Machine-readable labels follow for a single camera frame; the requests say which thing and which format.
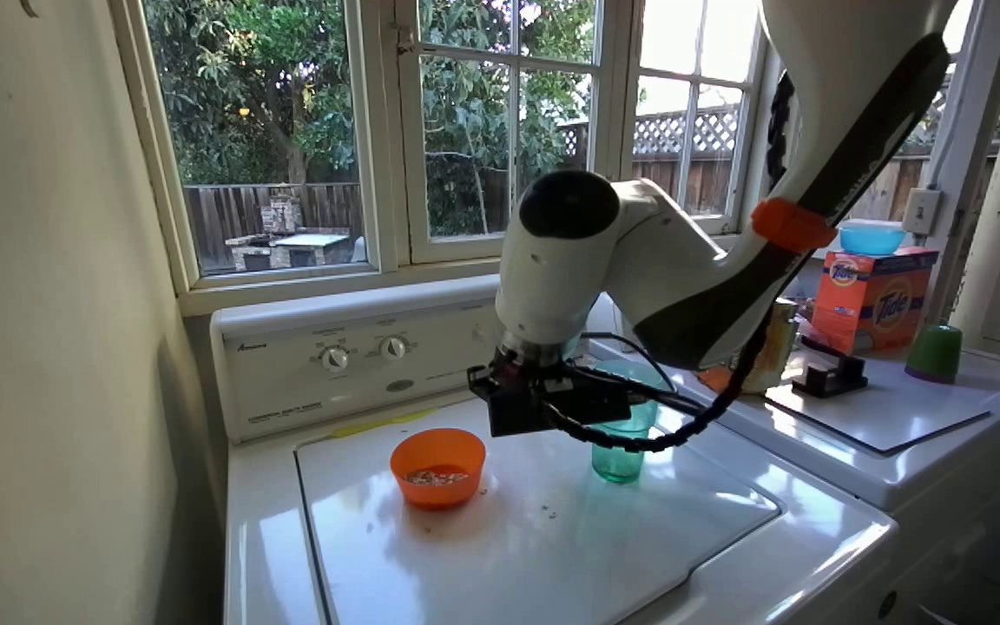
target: orange bowl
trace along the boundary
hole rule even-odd
[[[419,432],[388,459],[404,502],[426,511],[463,507],[471,502],[483,467],[487,444],[455,429]]]

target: blue container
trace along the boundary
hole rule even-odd
[[[842,223],[842,247],[854,257],[894,257],[906,240],[906,226],[881,218]]]

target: white appliance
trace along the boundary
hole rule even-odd
[[[869,389],[808,399],[785,384],[741,399],[721,425],[899,526],[852,620],[958,620],[1000,532],[1000,356],[967,350],[954,386],[869,357]]]
[[[881,511],[721,429],[632,488],[555,432],[492,443],[465,394],[497,347],[492,296],[463,277],[212,318],[226,621],[833,621],[884,566]],[[489,450],[463,511],[414,511],[388,475],[426,429]]]

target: teal cup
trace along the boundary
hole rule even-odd
[[[962,357],[958,326],[928,326],[906,356],[906,372],[918,379],[954,386]]]
[[[654,365],[641,365],[641,363],[603,363],[597,370],[654,386],[654,389],[666,389],[662,374],[658,374]],[[618,435],[618,438],[646,438],[658,417],[661,417],[658,402],[637,402],[627,419],[602,425],[597,432]],[[637,482],[641,475],[641,451],[594,444],[594,472],[603,482],[618,482],[618,488]]]

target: green foliage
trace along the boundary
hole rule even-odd
[[[355,179],[340,0],[145,0],[145,20],[185,183]],[[426,44],[589,58],[589,27],[589,0],[419,0]],[[580,73],[516,73],[440,51],[419,57],[419,70],[426,165],[483,169],[476,194],[505,190],[497,173],[512,165],[508,119],[522,119],[515,159],[524,181],[564,159],[555,124],[587,107]],[[446,200],[433,188],[431,223],[433,233],[489,230],[483,209],[465,213],[463,190]]]

